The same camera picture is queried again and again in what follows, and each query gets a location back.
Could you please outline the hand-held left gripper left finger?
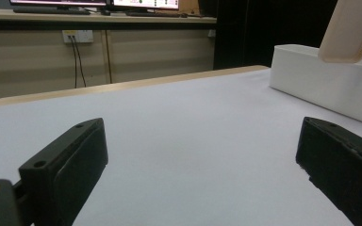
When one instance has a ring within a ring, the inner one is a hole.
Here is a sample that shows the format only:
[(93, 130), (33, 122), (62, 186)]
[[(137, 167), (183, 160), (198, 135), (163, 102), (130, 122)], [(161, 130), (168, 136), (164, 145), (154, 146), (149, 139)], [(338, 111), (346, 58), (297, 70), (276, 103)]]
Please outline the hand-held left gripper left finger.
[(27, 225), (72, 226), (108, 163), (104, 121), (81, 122), (19, 167)]

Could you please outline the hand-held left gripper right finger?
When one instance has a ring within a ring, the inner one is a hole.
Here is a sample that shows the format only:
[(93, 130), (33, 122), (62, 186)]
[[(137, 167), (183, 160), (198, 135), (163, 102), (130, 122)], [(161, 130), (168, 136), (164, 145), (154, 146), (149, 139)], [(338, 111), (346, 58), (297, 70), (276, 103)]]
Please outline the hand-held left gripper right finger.
[(362, 137), (332, 122), (305, 117), (296, 162), (354, 226), (362, 226)]

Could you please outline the white storage box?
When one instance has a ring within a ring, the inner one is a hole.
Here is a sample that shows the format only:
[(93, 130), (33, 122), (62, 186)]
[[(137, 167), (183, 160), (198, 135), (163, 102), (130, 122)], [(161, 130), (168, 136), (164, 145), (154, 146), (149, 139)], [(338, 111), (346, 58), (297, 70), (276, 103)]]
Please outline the white storage box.
[(325, 63), (314, 47), (274, 47), (270, 86), (312, 104), (362, 121), (362, 60)]

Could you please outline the peach phone case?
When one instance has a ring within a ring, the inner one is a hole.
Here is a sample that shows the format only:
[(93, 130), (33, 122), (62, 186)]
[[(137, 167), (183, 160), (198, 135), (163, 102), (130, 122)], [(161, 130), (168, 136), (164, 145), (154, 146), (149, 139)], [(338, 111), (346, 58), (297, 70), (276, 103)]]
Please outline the peach phone case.
[(329, 63), (362, 60), (362, 0), (337, 0), (318, 57)]

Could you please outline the white table mat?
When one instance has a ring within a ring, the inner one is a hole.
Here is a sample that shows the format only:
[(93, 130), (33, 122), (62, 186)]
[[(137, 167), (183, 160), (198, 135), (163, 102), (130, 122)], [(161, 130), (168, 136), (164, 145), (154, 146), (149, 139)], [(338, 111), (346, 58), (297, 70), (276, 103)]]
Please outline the white table mat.
[(74, 226), (351, 226), (295, 161), (304, 117), (362, 122), (268, 71), (0, 106), (0, 179), (70, 127), (104, 121), (108, 163)]

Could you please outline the beige office desk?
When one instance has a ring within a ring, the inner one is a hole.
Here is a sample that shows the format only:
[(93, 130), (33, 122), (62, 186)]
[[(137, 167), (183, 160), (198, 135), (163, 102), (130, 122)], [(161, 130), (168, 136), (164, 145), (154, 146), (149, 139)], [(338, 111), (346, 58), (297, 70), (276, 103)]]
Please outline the beige office desk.
[(215, 29), (215, 18), (165, 18), (16, 13), (0, 9), (0, 30), (206, 30)]

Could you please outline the black keyboard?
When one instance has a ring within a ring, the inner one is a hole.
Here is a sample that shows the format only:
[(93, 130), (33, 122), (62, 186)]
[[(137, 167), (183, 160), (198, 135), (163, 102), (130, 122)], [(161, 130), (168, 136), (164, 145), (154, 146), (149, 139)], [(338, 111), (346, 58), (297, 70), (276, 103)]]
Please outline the black keyboard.
[(174, 13), (162, 13), (162, 12), (140, 12), (140, 11), (127, 11), (127, 16), (133, 17), (166, 17), (166, 18), (188, 18), (187, 14), (174, 14)]
[(16, 8), (15, 13), (34, 13), (34, 14), (63, 14), (63, 15), (91, 15), (85, 10), (73, 10), (68, 8)]

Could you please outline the black curtain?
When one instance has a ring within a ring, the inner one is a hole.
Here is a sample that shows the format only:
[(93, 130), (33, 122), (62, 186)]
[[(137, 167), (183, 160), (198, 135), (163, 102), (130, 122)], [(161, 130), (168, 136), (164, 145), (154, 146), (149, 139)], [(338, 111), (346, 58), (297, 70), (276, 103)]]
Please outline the black curtain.
[(318, 47), (337, 0), (218, 0), (214, 68), (271, 66), (276, 45)]

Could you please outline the computer monitor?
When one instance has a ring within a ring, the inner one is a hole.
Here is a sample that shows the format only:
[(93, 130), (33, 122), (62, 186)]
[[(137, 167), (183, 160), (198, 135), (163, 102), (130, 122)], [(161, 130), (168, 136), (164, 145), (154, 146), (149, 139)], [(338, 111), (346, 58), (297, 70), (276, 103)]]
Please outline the computer monitor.
[(117, 7), (179, 9), (178, 0), (112, 0), (112, 3)]
[(9, 0), (13, 6), (104, 7), (110, 0)]

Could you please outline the white wall power outlet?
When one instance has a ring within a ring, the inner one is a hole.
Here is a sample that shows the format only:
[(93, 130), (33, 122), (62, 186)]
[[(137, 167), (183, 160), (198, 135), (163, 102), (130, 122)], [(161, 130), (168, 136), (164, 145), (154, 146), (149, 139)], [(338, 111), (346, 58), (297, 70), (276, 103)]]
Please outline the white wall power outlet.
[(63, 30), (62, 37), (65, 43), (92, 43), (93, 32), (91, 30)]

